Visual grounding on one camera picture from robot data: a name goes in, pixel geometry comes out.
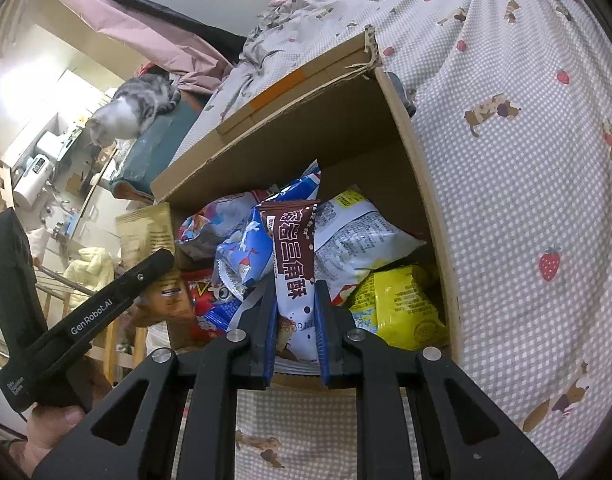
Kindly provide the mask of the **person's left hand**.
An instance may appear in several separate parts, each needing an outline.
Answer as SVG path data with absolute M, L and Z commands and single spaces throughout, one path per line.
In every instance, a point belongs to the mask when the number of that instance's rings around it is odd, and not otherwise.
M 26 439 L 8 445 L 12 460 L 30 478 L 53 448 L 86 416 L 79 405 L 56 408 L 37 404 L 26 425 Z

